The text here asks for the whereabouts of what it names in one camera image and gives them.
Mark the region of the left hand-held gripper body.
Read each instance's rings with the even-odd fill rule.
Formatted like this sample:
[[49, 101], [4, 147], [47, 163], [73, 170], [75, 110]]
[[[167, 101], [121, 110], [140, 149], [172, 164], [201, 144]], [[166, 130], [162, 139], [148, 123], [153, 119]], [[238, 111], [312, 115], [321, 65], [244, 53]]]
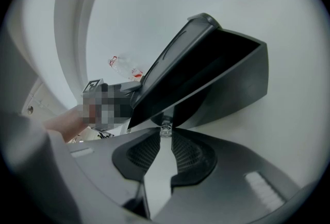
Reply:
[[133, 93], [120, 92], [120, 85], [103, 79], [90, 80], [82, 91], [81, 117], [84, 124], [98, 132], [106, 132], [124, 124], [133, 114]]

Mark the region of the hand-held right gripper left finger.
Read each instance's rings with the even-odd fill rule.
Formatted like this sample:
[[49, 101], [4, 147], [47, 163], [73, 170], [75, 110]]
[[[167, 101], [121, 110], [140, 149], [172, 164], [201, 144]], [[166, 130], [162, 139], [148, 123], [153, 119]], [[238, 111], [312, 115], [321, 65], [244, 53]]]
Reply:
[[116, 204], [150, 218], [144, 176], [160, 150], [159, 129], [70, 143], [68, 149], [99, 191]]

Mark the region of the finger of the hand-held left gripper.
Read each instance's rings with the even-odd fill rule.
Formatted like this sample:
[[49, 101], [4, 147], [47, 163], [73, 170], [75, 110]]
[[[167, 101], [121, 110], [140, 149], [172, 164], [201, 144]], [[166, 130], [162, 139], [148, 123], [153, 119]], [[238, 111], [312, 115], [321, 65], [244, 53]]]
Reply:
[[141, 88], [142, 84], [139, 81], [130, 81], [120, 84], [120, 92], [124, 94], [132, 93]]

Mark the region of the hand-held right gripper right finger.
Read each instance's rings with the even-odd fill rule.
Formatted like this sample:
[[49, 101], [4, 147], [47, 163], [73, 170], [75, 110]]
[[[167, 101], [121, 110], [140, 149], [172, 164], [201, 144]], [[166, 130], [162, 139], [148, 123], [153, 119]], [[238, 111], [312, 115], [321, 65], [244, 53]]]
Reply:
[[308, 196], [252, 150], [184, 129], [172, 135], [178, 173], [157, 223], [281, 223]]

